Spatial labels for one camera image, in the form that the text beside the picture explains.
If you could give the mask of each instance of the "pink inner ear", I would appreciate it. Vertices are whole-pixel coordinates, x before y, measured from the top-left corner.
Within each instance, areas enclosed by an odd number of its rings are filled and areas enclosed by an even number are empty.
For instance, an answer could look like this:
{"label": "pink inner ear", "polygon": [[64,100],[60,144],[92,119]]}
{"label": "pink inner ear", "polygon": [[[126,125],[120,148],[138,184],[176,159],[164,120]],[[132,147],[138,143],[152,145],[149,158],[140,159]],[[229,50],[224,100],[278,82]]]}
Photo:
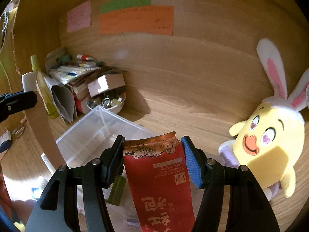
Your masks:
{"label": "pink inner ear", "polygon": [[304,102],[306,100],[306,89],[307,89],[308,85],[309,85],[309,82],[307,82],[307,84],[302,89],[300,94],[295,99],[293,99],[293,101],[291,102],[291,105],[292,105],[293,108],[298,107],[299,105],[302,104],[302,102]]}
{"label": "pink inner ear", "polygon": [[285,91],[281,83],[279,73],[277,71],[276,65],[272,59],[267,60],[268,72],[271,80],[274,83],[275,96],[279,96],[282,99],[286,99]]}

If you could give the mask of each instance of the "red snack bag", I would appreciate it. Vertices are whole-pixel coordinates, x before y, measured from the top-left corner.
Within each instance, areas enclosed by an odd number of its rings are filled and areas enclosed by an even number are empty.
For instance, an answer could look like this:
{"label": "red snack bag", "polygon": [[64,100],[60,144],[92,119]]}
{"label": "red snack bag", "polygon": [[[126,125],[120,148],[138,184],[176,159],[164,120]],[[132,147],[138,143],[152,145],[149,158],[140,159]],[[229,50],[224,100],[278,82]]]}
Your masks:
{"label": "red snack bag", "polygon": [[191,232],[189,174],[176,132],[123,143],[126,174],[143,232]]}

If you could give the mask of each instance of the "yellow bottle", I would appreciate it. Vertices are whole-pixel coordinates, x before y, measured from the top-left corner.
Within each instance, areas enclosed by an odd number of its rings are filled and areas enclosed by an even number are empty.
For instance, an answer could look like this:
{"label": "yellow bottle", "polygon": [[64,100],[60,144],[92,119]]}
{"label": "yellow bottle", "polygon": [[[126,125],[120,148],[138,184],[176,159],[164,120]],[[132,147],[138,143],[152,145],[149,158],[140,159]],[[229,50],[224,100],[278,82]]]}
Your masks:
{"label": "yellow bottle", "polygon": [[32,55],[30,59],[31,59],[31,64],[32,64],[32,70],[36,73],[36,77],[37,77],[38,92],[43,99],[46,112],[51,119],[55,119],[59,116],[59,113],[53,103],[52,97],[49,93],[48,86],[45,83],[44,73],[41,72],[41,69],[40,69],[40,66],[37,60],[37,56]]}

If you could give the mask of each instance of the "plush toy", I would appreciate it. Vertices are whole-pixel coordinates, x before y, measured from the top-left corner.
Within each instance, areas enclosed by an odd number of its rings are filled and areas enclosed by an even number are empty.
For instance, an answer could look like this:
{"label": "plush toy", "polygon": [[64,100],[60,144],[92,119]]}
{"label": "plush toy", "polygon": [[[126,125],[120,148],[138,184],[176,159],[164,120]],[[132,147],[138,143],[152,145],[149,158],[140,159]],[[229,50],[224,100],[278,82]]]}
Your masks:
{"label": "plush toy", "polygon": [[227,166],[248,166],[268,200],[280,185],[285,196],[290,197],[296,186],[293,166],[304,144],[304,119],[299,111],[306,107],[309,69],[288,97],[284,67],[275,44],[262,39],[256,50],[274,96],[264,99],[248,120],[230,128],[230,135],[237,138],[223,143],[219,154]]}

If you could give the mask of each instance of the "paper box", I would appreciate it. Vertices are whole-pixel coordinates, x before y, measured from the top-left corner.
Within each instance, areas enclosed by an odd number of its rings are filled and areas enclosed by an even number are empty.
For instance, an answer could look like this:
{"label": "paper box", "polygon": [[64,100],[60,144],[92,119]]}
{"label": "paper box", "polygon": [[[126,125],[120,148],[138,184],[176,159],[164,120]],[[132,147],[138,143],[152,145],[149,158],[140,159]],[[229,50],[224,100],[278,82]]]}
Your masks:
{"label": "paper box", "polygon": [[116,89],[124,85],[126,84],[122,74],[107,74],[88,84],[88,89],[90,96],[93,97],[105,91]]}
{"label": "paper box", "polygon": [[73,96],[77,100],[83,100],[89,95],[89,90],[87,85],[81,84],[78,87],[72,87],[73,88]]}

